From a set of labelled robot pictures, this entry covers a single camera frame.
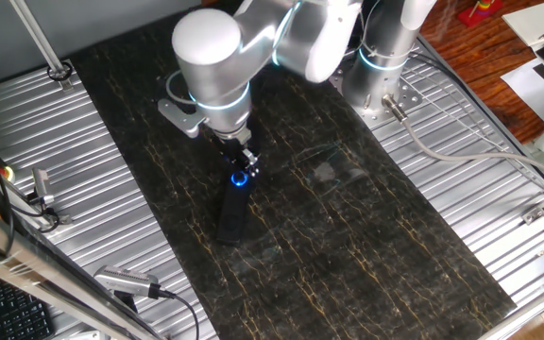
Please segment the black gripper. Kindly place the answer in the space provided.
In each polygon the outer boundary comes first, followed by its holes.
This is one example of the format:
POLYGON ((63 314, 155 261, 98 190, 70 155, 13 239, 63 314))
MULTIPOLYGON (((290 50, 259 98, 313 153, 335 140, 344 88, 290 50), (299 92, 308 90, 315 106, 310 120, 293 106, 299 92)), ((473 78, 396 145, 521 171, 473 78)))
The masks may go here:
POLYGON ((219 149, 230 169, 235 170, 236 163, 242 163, 244 171, 251 178, 256 178, 260 173, 259 158, 249 149, 251 138, 250 131, 238 131, 233 134, 221 135, 219 137, 219 149))

